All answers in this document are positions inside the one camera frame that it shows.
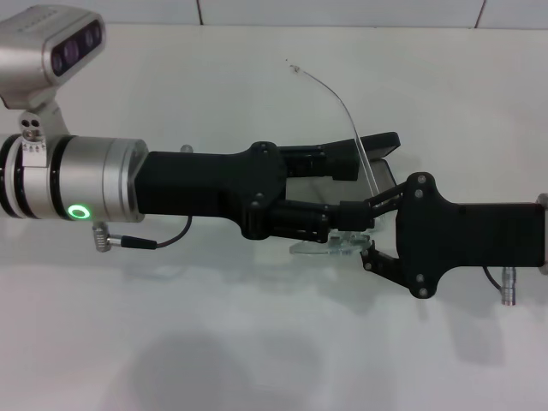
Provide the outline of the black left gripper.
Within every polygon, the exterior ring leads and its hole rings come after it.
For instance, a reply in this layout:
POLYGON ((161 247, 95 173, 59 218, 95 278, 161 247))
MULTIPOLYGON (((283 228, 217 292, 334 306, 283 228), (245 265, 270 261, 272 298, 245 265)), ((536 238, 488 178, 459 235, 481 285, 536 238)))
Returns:
MULTIPOLYGON (((285 197, 287 167, 276 145, 256 142, 235 154, 150 152, 135 177, 139 212, 226 218, 249 240, 271 235, 269 209, 285 197)), ((372 227, 366 201, 338 205, 282 200, 273 235, 326 243, 329 233, 372 227)))

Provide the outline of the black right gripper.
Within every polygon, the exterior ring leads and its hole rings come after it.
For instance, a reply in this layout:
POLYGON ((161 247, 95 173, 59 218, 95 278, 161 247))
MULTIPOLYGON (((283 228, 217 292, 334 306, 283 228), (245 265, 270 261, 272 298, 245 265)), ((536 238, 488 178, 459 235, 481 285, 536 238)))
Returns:
POLYGON ((457 267, 543 265, 540 204, 457 204, 440 194, 431 174, 413 173, 366 200, 366 221, 397 209, 399 258, 377 250, 374 241, 360 256, 368 272, 389 281, 403 276, 416 298, 434 296, 441 277, 457 267))

